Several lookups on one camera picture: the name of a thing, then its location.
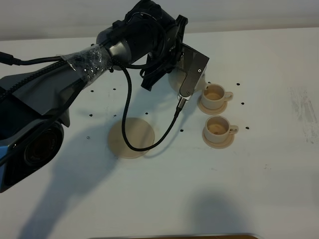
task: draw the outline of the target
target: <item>beige cup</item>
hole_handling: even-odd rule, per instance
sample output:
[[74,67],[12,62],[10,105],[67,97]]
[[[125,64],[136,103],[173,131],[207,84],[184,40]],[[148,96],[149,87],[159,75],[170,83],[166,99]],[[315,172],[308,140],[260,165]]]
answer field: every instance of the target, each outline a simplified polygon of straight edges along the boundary
[[229,121],[222,116],[208,118],[204,128],[204,136],[212,143],[222,143],[231,134],[236,134],[239,128],[230,125]]
[[225,101],[233,99],[232,92],[226,92],[225,89],[217,84],[210,84],[205,87],[201,93],[201,103],[210,110],[216,110],[222,107]]

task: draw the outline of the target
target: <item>plastic wrap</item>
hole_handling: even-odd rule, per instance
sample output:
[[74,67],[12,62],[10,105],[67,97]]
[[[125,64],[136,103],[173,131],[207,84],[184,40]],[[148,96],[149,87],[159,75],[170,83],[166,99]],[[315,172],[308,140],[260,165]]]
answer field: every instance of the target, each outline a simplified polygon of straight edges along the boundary
[[87,83],[86,86],[91,85],[113,65],[108,51],[98,44],[61,57]]

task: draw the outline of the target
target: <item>beige saucer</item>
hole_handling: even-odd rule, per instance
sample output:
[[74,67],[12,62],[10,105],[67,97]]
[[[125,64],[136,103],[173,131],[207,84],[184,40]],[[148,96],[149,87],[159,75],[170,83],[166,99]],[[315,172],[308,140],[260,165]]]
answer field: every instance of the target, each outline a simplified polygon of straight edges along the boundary
[[218,108],[218,109],[215,109],[215,110],[210,110],[208,108],[206,108],[202,102],[201,102],[201,96],[198,98],[197,100],[197,106],[199,107],[199,109],[204,112],[205,114],[208,114],[208,115],[211,115],[211,116],[215,116],[215,115],[219,115],[221,113],[223,113],[225,111],[225,109],[227,108],[227,101],[225,101],[223,103],[223,105]]
[[[124,142],[122,136],[122,121],[116,122],[108,136],[108,145],[110,150],[120,158],[138,158],[146,154],[131,150]],[[126,119],[126,136],[130,144],[135,148],[145,148],[153,145],[155,134],[153,128],[143,119],[127,118]]]
[[227,148],[228,146],[230,146],[234,142],[234,138],[235,138],[234,134],[230,134],[224,142],[222,142],[222,143],[212,143],[212,142],[207,140],[207,138],[204,135],[204,131],[203,131],[201,136],[203,137],[204,142],[209,147],[217,148],[217,149]]

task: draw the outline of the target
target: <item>cable connector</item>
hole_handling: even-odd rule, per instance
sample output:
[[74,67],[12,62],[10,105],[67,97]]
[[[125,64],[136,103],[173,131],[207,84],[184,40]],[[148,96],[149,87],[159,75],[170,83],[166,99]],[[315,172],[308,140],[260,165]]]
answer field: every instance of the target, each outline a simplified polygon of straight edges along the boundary
[[176,111],[175,111],[175,115],[174,115],[174,117],[178,117],[178,115],[179,115],[179,113],[181,112],[181,110],[183,109],[183,107],[184,107],[184,105],[185,105],[185,103],[186,103],[186,99],[185,98],[183,98],[183,97],[181,97],[180,99],[179,99],[179,102],[178,102],[178,105],[177,105],[177,107],[176,107]]
[[12,66],[12,65],[20,65],[19,61],[20,61],[19,59],[14,58],[10,54],[0,52],[0,63],[4,63],[4,64]]

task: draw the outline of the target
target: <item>black robotic arm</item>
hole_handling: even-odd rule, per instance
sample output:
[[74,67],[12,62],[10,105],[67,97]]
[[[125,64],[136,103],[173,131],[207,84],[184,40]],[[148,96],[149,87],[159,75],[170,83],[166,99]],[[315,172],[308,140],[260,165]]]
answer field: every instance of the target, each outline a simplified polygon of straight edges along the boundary
[[[54,158],[63,141],[61,124],[70,125],[69,106],[83,88],[108,70],[123,70],[128,80],[122,120],[122,134],[128,147],[146,151],[159,145],[193,94],[209,60],[183,44],[186,24],[187,18],[179,16],[175,20],[153,1],[141,0],[123,21],[116,21],[102,31],[97,44],[81,52],[30,61],[1,53],[0,62],[9,65],[57,62],[36,72],[0,79],[0,192]],[[146,54],[146,64],[133,64]],[[140,69],[142,87],[149,91],[174,69],[186,73],[171,125],[164,136],[148,148],[134,148],[126,138],[125,120],[132,90],[126,68]]]

